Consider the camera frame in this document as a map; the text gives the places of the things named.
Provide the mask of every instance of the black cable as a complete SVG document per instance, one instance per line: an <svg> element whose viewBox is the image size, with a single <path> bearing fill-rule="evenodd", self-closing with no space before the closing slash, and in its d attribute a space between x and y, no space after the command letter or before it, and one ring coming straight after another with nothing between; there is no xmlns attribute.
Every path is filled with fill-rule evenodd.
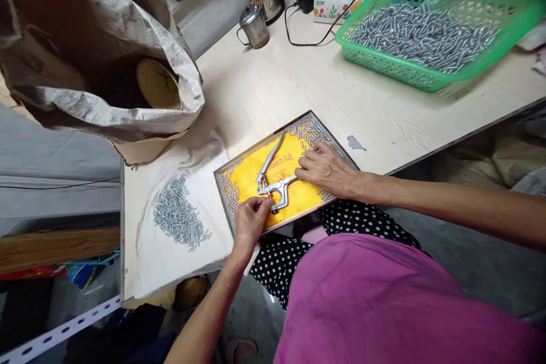
<svg viewBox="0 0 546 364"><path fill-rule="evenodd" d="M100 183L100 182L108 182L108 181L111 181L112 179L118 179L119 176L116 176L116 177L113 177L113 178L110 178L110 179L105 179L105 180L102 180L102 181L95 181L95 182L86 182L84 184L77 184L77 185L68 185L66 187L54 187L54 188L23 188L23 187L8 187L8 186L3 186L3 185L0 185L0 188L11 188L11 189L30 189L32 191L48 191L50 189L66 189L66 188L73 188L73 187L76 187L76 186L84 186L84 185L92 185L94 183Z"/></svg>
<svg viewBox="0 0 546 364"><path fill-rule="evenodd" d="M353 5L353 3L355 2L355 0L351 1L351 4L347 7L347 10L349 10L351 8L351 6ZM326 34L324 35L324 37L322 38L322 40L320 40L318 43L293 43L292 40L290 39L290 34L288 33L288 22L287 22L287 18L286 18L286 12L288 11L288 9L290 7L294 7L294 6L297 6L297 2L286 7L286 9L284 9L284 26L286 28L286 37L288 38L288 41L290 42L290 44L292 44L293 46L296 46L296 47L314 47L314 46L319 46L320 43L322 43L324 40L326 40L326 37L328 37L328 34L330 34L330 32L332 31L332 29L334 28L334 26L336 25L336 23L340 20L341 17L343 17L343 14L345 11L343 11L343 13L341 13L338 18L336 19L336 21L334 21L332 23L332 25L330 26L330 28L328 29L328 31L326 32Z"/></svg>

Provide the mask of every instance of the polka dot pants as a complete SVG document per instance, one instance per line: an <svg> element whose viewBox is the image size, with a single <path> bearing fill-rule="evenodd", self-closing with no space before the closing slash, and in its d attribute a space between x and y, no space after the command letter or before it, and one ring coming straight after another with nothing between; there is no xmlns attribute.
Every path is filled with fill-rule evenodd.
<svg viewBox="0 0 546 364"><path fill-rule="evenodd" d="M369 234L421 250L413 235L374 205L339 200L319 209L318 215L329 236L336 233ZM278 233L270 233L260 239L260 253L250 269L250 275L276 296L285 310L297 263L311 246L310 243Z"/></svg>

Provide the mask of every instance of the wooden table surface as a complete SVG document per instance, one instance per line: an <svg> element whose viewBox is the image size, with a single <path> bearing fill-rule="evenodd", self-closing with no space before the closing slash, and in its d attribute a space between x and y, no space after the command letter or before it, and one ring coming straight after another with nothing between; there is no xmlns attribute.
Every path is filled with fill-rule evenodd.
<svg viewBox="0 0 546 364"><path fill-rule="evenodd" d="M319 41L328 27L301 11L288 20L299 43ZM216 122L231 159L313 110L361 170L387 174L546 100L546 80L531 70L534 54L512 51L473 81L425 93L345 61L334 41L290 45L283 18L269 27L271 39L261 49L244 47L237 28L197 60L206 101L201 116ZM365 150L352 149L350 136ZM124 169L127 267L135 261L135 217L145 199L139 186L147 175L145 166Z"/></svg>

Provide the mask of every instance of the metal cup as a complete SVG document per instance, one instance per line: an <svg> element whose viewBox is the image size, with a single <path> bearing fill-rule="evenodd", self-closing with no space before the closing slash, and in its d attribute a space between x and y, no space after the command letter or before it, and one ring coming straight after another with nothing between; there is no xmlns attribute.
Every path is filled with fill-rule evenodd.
<svg viewBox="0 0 546 364"><path fill-rule="evenodd" d="M240 28L237 30L237 38L243 46L261 48L269 41L269 30L267 29L260 5L251 4L246 6L239 17L239 25ZM245 31L249 40L248 43L244 43L241 41L241 38L239 38L240 30Z"/></svg>

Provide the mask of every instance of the metal pliers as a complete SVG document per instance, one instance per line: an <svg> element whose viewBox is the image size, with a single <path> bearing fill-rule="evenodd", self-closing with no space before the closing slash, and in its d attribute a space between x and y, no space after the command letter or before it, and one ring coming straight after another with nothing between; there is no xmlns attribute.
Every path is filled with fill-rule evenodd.
<svg viewBox="0 0 546 364"><path fill-rule="evenodd" d="M269 198L272 198L272 194L271 194L272 191L279 192L280 194L280 202L276 205L275 204L271 205L271 213L273 214L278 213L279 209L282 209L288 206L288 192L287 192L288 184L292 182L293 180L297 179L297 176L293 175L286 179L283 179L282 181L278 181L274 184L271 184L271 185L267 184L266 169L271 163L273 156L275 156L275 153L279 149L280 143L282 142L285 133L286 131L284 130L283 133L280 135L279 140L277 141L277 144L273 147L271 152L269 152L269 155L267 155L266 161L263 163L262 169L260 170L260 173L258 174L258 177L256 178L259 195L267 195Z"/></svg>

